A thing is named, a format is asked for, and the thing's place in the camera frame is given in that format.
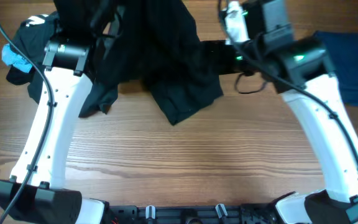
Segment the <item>light blue garment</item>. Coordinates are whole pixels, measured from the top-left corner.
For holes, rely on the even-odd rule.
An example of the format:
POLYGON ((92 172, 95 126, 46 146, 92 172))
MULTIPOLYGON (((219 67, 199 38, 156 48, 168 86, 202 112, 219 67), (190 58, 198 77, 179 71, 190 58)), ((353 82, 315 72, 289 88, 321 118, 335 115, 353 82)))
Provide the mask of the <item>light blue garment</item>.
POLYGON ((10 44, 5 44, 3 46, 1 60, 7 66, 13 66, 24 73, 29 73, 33 67, 23 56, 13 52, 10 48, 10 44))

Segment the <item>folded navy blue garment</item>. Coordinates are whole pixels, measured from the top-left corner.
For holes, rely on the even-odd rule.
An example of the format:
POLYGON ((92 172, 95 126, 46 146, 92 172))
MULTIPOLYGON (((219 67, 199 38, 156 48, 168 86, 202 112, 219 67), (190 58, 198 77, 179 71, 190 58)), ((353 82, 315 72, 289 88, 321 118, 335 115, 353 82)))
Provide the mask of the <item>folded navy blue garment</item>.
POLYGON ((339 80, 342 101, 358 106, 358 32, 316 31, 313 36, 322 41, 329 52, 339 80))

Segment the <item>dark green clothes pile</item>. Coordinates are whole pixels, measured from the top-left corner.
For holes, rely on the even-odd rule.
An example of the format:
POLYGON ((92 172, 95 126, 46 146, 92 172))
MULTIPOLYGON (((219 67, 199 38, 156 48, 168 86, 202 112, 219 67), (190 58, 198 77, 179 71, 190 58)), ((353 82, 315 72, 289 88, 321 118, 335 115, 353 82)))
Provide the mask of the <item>dark green clothes pile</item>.
MULTIPOLYGON (((35 63, 40 71, 45 67, 42 62, 45 57, 44 49, 50 38, 56 33, 59 16, 57 12, 30 16, 23 21, 12 39, 10 48, 13 52, 23 56, 28 62, 35 63)), ((29 97, 39 102, 43 80, 32 67, 29 73, 24 73, 13 66, 10 67, 6 80, 13 85, 27 85, 29 97)))

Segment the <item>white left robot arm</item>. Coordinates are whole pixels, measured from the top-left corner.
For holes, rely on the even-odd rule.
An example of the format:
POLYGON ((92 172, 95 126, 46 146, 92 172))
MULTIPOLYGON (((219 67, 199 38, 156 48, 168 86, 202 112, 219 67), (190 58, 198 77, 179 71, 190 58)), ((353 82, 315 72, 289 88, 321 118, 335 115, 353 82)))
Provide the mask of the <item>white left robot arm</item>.
POLYGON ((42 94, 24 150, 7 180, 0 207, 29 223, 103 223, 109 204, 65 188, 65 169, 80 110, 93 82, 88 71, 94 43, 52 39, 45 46, 42 94))

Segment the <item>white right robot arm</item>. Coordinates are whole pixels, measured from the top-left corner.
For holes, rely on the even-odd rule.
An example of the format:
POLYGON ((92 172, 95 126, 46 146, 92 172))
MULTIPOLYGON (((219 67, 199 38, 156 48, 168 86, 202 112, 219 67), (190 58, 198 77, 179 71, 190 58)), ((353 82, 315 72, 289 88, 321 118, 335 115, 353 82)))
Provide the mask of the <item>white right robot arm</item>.
POLYGON ((218 2, 219 23, 244 61, 290 107, 318 159, 324 188, 296 192, 272 205, 278 223, 358 222, 358 137, 325 46, 295 40, 283 1, 218 2))

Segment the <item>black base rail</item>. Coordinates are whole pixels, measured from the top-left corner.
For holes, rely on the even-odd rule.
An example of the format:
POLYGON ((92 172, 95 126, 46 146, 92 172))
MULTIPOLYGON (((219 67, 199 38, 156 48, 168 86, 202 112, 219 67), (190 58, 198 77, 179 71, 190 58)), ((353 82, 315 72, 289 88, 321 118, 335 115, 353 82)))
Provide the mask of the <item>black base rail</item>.
POLYGON ((282 223, 273 207, 266 204, 190 207, 111 206, 108 223, 143 224, 274 224, 282 223))

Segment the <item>black t-shirt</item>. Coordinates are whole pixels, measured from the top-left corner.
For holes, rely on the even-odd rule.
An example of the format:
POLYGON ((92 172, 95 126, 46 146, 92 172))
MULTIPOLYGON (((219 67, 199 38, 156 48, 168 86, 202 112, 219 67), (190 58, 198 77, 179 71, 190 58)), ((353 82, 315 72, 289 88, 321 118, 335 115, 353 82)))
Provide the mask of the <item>black t-shirt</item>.
POLYGON ((223 95, 221 75, 237 69, 223 40, 199 39, 181 1, 56 1, 66 34, 96 41, 94 85, 80 116, 108 112, 120 83, 140 80, 171 124, 223 95))

